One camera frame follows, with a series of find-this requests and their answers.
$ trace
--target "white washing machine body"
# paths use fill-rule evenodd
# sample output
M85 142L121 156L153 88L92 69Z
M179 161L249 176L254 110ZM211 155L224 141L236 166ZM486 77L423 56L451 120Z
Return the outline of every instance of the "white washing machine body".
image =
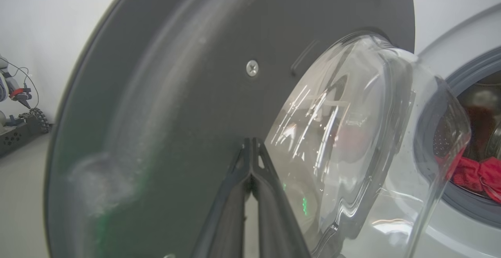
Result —
M464 65L501 47L501 0L414 0L414 8L415 53L444 79L460 74ZM453 91L458 94L465 87L467 83ZM501 229L465 215L442 199L415 257L498 258L499 237Z

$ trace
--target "screw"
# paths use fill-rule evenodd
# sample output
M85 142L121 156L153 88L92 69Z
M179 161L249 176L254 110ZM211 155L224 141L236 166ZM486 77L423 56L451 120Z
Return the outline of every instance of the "screw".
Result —
M249 75L251 77L256 76L258 74L258 71L259 71L258 62L255 60L250 60L249 62L247 62L246 70L247 70L247 75Z

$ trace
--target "floor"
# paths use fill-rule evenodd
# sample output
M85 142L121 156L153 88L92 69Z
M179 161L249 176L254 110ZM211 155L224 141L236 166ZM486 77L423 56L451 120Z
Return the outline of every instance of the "floor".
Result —
M0 257L48 258L43 227L43 177L50 136L0 159Z

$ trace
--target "cable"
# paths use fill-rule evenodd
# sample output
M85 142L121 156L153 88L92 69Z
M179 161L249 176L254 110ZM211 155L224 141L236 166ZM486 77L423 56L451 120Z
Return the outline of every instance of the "cable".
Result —
M18 71L21 71L21 72L22 72L22 73L26 76L26 77L25 77L25 82L24 82L24 84L26 84L26 78L30 79L30 82L32 83L33 88L34 88L34 90L35 90L35 92L36 92L36 105L34 106L34 108L36 108L36 107L38 106L38 103L40 102L40 95L38 94L38 90L36 89L36 86L34 85L34 83L33 83L33 81L31 80L31 78L28 76L28 74L26 74L26 72L24 72L24 71L22 71L22 70L21 70L21 68L26 68L26 67L21 67L21 68L19 68L19 67L15 66L14 64L12 64L12 63L8 62L7 60L4 60L3 58L0 58L0 60L3 60L3 61L5 61L5 62L7 62L8 64L12 65L13 67L16 67L16 68L18 69L18 70L16 70L16 74L18 73Z
M19 70L21 70L21 69L26 69L28 74L30 74L30 69L27 69L26 67L19 67L18 70L16 70L16 73L14 73L14 75L12 75L12 77L16 76L18 74Z

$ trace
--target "green light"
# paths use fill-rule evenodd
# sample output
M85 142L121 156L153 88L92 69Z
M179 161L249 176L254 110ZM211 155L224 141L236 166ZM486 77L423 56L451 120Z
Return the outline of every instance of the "green light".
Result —
M306 209L308 205L308 201L306 201L306 197L303 197L303 212L305 213L305 216L308 216L308 210Z

